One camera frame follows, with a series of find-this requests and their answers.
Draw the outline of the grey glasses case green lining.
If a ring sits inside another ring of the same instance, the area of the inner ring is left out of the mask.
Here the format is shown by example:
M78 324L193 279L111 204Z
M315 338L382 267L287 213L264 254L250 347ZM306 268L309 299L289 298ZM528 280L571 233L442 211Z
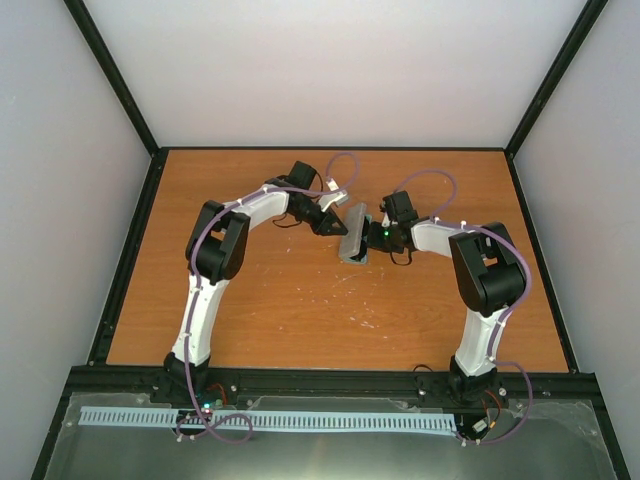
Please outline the grey glasses case green lining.
M367 251L365 227L371 216L367 213L367 205L358 203L347 210L344 224L348 228L348 234L340 241L338 257L341 261L351 264L349 258L361 251Z

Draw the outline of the black sunglasses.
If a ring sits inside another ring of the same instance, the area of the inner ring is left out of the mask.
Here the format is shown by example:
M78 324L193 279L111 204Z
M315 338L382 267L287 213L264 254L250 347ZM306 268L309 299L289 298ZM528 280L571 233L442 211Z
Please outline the black sunglasses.
M367 251L361 251L358 254L351 256L349 260L356 264L366 264L368 260Z

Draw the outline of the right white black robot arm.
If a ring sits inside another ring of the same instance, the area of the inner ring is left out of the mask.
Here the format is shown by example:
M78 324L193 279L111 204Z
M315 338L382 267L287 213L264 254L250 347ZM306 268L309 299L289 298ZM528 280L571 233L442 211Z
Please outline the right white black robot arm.
M459 295L466 306L461 343L451 357L448 383L455 401L469 403L491 387L497 352L513 310L529 295L531 270L505 225L448 222L419 217L405 191L383 198L381 221L367 220L367 248L394 256L425 252L452 260Z

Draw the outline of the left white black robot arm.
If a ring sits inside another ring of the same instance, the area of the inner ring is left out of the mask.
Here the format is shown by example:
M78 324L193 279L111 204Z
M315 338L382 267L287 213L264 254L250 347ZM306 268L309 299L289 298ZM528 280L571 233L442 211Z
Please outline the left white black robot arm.
M216 316L230 281L239 273L251 230L279 216L291 215L318 236L344 236L345 224L333 206L348 196L347 187L326 176L326 187L311 188L317 171L296 162L287 175L267 180L257 190L226 203L205 202L187 242L188 297L179 334L163 367L172 388L186 402L208 390L207 370Z

